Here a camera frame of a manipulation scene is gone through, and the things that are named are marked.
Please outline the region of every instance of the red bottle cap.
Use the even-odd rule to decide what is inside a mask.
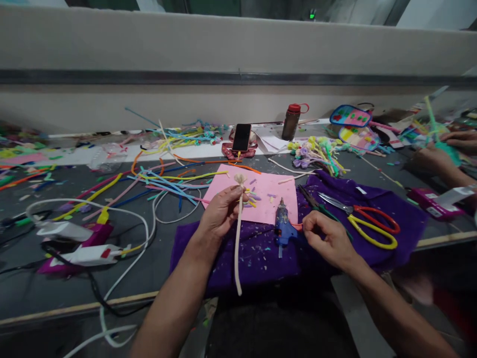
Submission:
[[[293,104],[288,106],[288,112],[290,112],[290,113],[302,113],[302,114],[306,113],[306,112],[301,112],[302,105],[305,105],[307,107],[306,112],[308,112],[310,110],[310,106],[307,105],[306,103],[302,103],[302,104],[293,103]]]

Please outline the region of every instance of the purple felt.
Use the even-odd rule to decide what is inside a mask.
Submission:
[[[366,195],[356,189],[361,187]],[[353,246],[366,262],[376,271],[384,271],[404,265],[421,238],[427,223],[427,215],[408,202],[402,200],[392,191],[371,186],[356,184],[350,179],[335,179],[319,172],[319,176],[310,176],[305,186],[307,191],[335,215],[348,229],[354,238]],[[380,249],[366,241],[346,218],[346,213],[331,204],[324,202],[317,192],[323,192],[343,204],[370,206],[382,210],[391,216],[400,226],[401,231],[395,235],[398,246],[395,250]],[[299,222],[310,212],[308,202],[297,191]],[[370,213],[382,221],[384,219]],[[197,229],[199,223],[179,226],[176,231],[174,247],[170,262],[170,272],[174,270],[182,256],[187,243]],[[387,239],[369,228],[363,230],[373,239],[388,243]],[[221,250],[217,256],[209,282],[207,296],[235,290],[234,283],[234,244],[237,226],[224,237]],[[335,272],[310,246],[291,241],[283,250],[283,258],[278,258],[278,247],[275,243],[274,226],[242,222],[240,231],[238,271],[242,287],[275,282],[285,277],[300,274],[304,270],[318,271],[323,275]]]

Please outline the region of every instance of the pink paper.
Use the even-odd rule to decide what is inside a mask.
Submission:
[[[48,160],[48,158],[45,157],[42,153],[27,154],[27,155],[18,156],[15,158],[0,159],[2,163],[12,164],[12,165],[18,165],[18,164],[27,163],[27,162],[41,162],[45,160]]]
[[[263,224],[275,224],[275,216],[277,212],[277,206],[280,204],[280,198],[283,198],[285,205],[288,209],[288,217],[291,223],[298,223],[298,204],[297,204],[297,192],[295,189],[295,179],[292,179],[286,183],[279,184],[279,181],[293,178],[293,176],[284,176],[278,174],[262,173],[257,174],[247,169],[233,167],[225,164],[221,164],[218,172],[229,172],[230,178],[226,174],[219,174],[214,177],[210,183],[210,187],[204,196],[206,200],[212,200],[212,198],[220,191],[231,185],[237,185],[234,180],[234,175],[242,173],[247,177],[245,181],[245,187],[252,190],[255,187],[255,193],[262,200],[257,200],[254,203],[257,207],[243,208],[242,220],[253,221]],[[276,195],[273,198],[273,203],[270,202],[270,197],[267,194]]]

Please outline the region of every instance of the blue glue gun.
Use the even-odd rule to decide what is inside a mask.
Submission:
[[[283,202],[283,198],[280,200],[280,205],[277,207],[277,216],[275,218],[275,235],[277,236],[278,243],[278,258],[283,256],[283,248],[288,245],[290,239],[298,240],[307,244],[305,236],[302,231],[298,231],[290,224],[288,220],[288,210]]]

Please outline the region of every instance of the red phone holder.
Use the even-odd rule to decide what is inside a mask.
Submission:
[[[234,134],[235,130],[233,129],[230,132],[229,140],[230,143],[222,143],[222,154],[224,154],[229,160],[238,160],[238,152],[232,151],[232,146],[234,145]],[[257,136],[253,141],[248,142],[248,150],[246,152],[241,152],[241,158],[252,158],[255,156],[255,148],[258,147]]]

